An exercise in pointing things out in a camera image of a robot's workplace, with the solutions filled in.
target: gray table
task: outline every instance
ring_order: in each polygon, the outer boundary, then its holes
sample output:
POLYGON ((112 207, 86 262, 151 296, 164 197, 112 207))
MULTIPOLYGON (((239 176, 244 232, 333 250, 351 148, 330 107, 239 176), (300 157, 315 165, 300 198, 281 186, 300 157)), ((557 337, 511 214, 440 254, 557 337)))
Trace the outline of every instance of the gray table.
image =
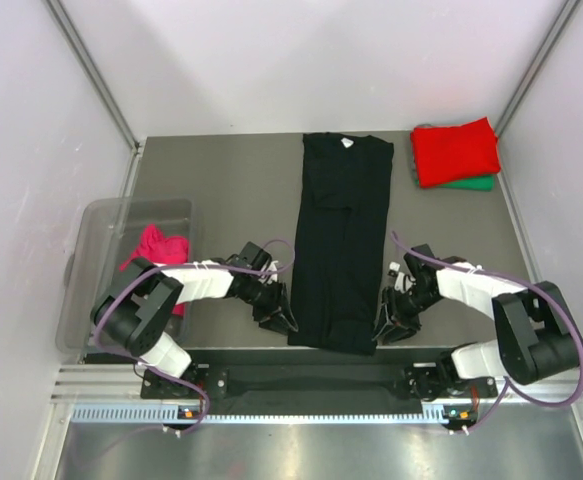
MULTIPOLYGON (((526 275, 499 186, 488 193, 420 190, 408 171, 408 133, 372 134, 395 145, 389 229, 411 245, 429 243, 438 256, 463 256, 490 269, 526 275)), ((302 153, 299 134, 151 137, 134 195, 193 199, 199 213, 197 259, 237 253, 249 240, 293 241, 302 153)), ((272 247, 272 253, 287 258, 282 246, 272 247)), ((384 256, 386 262, 399 258, 388 237, 384 256)), ((284 279, 290 282, 291 275, 284 279)), ((286 337, 256 328, 248 306, 237 300, 197 302, 190 318, 186 342, 190 346, 286 345, 286 337)), ((422 331, 400 345, 457 345, 494 338, 489 319, 451 301, 435 305, 421 320, 422 331)))

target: black fabric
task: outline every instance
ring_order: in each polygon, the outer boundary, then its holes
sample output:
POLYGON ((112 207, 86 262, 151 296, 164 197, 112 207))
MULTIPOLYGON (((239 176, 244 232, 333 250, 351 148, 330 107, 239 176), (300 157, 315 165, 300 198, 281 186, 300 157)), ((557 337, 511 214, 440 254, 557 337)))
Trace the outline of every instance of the black fabric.
POLYGON ((307 134, 303 142, 291 291, 299 331, 288 343, 371 355, 393 144, 337 133, 307 134))

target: black garment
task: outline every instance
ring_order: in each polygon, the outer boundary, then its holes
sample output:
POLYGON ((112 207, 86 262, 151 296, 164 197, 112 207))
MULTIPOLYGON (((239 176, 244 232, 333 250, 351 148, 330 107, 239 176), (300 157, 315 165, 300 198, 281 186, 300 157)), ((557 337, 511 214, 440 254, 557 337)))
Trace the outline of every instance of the black garment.
POLYGON ((300 329, 289 345, 371 355, 393 144, 337 133, 307 134, 303 142, 291 291, 300 329))

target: folded red cloth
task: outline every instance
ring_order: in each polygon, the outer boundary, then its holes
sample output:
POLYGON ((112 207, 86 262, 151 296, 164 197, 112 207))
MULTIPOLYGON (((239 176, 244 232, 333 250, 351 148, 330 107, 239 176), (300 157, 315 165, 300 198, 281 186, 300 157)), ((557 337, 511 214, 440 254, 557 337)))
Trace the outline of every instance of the folded red cloth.
MULTIPOLYGON (((165 237, 155 225, 149 225, 140 235, 140 245, 133 251, 129 259, 120 266, 120 270, 136 257, 144 257, 150 262, 164 265, 185 263, 189 259, 189 241, 184 237, 165 237)), ((173 307, 174 315, 184 315, 184 304, 173 307)))
POLYGON ((411 143, 420 186, 498 173, 497 141, 486 117, 458 127, 416 127, 411 143))

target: pink cloth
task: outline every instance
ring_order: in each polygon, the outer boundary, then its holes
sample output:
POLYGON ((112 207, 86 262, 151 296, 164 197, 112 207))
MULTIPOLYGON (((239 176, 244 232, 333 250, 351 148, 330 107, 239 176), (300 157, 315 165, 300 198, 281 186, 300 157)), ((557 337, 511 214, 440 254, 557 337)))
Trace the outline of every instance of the pink cloth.
MULTIPOLYGON (((184 237, 165 237, 155 225, 149 225, 140 235, 140 245, 133 251, 129 259, 120 266, 120 270, 136 257, 144 257, 153 263, 176 265, 189 259, 189 241, 184 237)), ((174 315, 184 315, 184 304, 173 307, 174 315)))

